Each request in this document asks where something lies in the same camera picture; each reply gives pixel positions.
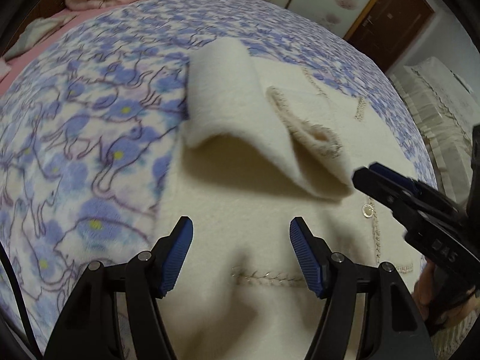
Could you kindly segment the person right hand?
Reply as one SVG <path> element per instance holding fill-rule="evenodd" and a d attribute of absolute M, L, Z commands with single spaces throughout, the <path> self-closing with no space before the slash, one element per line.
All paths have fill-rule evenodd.
<path fill-rule="evenodd" d="M 434 270 L 435 264 L 426 259 L 426 265 L 416 281 L 412 298 L 420 311 L 423 320 L 426 320 L 430 313 L 431 302 L 434 299 Z M 445 323 L 445 326 L 450 328 L 459 324 L 469 314 L 479 307 L 478 299 L 473 296 L 470 299 L 454 309 L 447 310 L 440 316 L 440 321 Z"/>

